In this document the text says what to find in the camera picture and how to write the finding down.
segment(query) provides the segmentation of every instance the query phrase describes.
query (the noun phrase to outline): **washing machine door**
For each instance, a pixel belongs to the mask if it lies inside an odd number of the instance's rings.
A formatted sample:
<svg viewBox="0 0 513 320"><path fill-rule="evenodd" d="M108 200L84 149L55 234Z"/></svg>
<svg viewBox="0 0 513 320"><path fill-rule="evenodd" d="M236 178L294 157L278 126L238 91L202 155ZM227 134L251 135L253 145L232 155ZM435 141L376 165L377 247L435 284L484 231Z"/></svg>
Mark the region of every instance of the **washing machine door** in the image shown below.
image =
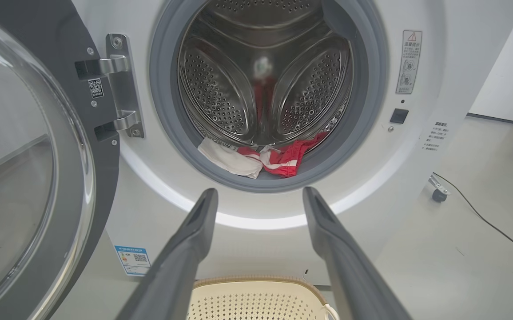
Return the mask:
<svg viewBox="0 0 513 320"><path fill-rule="evenodd" d="M104 229L119 135L98 58L72 2L0 1L0 320L49 318Z"/></svg>

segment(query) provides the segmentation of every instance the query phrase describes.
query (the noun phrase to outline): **caster wheel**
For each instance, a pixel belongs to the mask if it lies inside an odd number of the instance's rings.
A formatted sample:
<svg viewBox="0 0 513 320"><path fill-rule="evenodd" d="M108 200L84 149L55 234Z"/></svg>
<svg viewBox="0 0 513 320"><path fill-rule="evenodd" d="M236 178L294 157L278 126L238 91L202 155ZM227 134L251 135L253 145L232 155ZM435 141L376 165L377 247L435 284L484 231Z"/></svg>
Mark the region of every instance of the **caster wheel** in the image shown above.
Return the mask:
<svg viewBox="0 0 513 320"><path fill-rule="evenodd" d="M436 189L432 194L432 199L435 202L444 202L447 197L447 195L441 193L438 189Z"/></svg>

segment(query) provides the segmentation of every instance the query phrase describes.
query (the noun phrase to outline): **door glass rim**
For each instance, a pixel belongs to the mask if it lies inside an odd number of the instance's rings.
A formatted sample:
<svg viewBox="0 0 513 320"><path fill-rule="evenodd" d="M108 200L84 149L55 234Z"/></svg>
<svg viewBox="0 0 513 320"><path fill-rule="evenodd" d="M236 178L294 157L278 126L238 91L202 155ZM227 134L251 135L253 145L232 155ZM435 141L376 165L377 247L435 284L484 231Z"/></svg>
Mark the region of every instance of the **door glass rim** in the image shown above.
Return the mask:
<svg viewBox="0 0 513 320"><path fill-rule="evenodd" d="M95 172L92 153L88 137L84 128L73 109L69 99L61 89L58 81L52 74L35 58L27 49L23 47L17 40L6 31L0 28L0 54L9 58L8 62L12 66L13 72L21 81L28 87L34 98L37 99L36 93L41 93L40 88L37 86L30 86L29 80L37 80L43 89L48 90L48 100L52 105L39 104L45 122L48 128L48 137L52 146L53 153L53 173L51 180L51 187L49 188L49 196L45 213L37 227L37 231L26 249L17 260L14 267L10 270L6 278L0 282L0 300L3 296L8 294L9 288L14 285L17 278L22 276L25 268L28 268L33 262L32 257L41 247L45 237L49 236L48 227L51 220L61 215L61 208L57 207L57 199L61 197L58 192L59 180L66 175L80 175L81 184L74 184L74 187L81 189L82 203L76 205L80 212L80 218L74 231L73 241L69 250L64 255L64 263L60 267L60 271L46 290L43 298L37 306L33 306L33 313L29 319L41 319L47 315L50 307L54 304L55 300L63 293L66 283L70 275L74 271L82 253L82 248L86 243L90 225L92 221L92 214L94 212L95 204ZM65 142L69 141L69 146L65 146ZM80 161L78 172L61 172L59 164L65 164L68 159L64 157L65 152L59 152L58 148L69 148L70 150L78 150L77 154L73 155L70 160L77 159Z"/></svg>

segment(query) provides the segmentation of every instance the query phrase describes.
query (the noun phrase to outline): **gray floor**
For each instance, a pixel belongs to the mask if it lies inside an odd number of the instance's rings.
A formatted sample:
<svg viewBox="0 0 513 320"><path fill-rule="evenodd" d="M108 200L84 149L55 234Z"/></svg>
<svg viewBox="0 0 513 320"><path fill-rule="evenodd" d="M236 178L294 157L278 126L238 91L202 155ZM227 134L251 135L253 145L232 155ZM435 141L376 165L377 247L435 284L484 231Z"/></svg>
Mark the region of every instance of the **gray floor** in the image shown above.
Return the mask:
<svg viewBox="0 0 513 320"><path fill-rule="evenodd" d="M513 238L512 124L466 118L436 172ZM421 192L376 261L379 271L415 319L513 318L513 243L455 190L442 204L431 200L432 191L428 185ZM103 234L53 320L114 319L139 280L127 277L117 259Z"/></svg>
<svg viewBox="0 0 513 320"><path fill-rule="evenodd" d="M39 226L51 186L52 164L51 146L37 144L0 166L0 281Z"/></svg>

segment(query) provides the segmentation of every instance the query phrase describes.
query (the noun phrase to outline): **blue label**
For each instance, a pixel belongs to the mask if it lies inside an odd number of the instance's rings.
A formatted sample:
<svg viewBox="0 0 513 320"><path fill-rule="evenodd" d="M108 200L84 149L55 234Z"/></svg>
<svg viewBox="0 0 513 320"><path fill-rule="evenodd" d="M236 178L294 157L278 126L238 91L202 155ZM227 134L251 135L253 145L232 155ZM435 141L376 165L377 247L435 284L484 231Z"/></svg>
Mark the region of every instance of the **blue label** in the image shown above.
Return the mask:
<svg viewBox="0 0 513 320"><path fill-rule="evenodd" d="M126 275L144 276L148 273L150 262L146 249L120 245L115 245L114 249L116 249L116 254L122 263L122 267L124 267Z"/></svg>

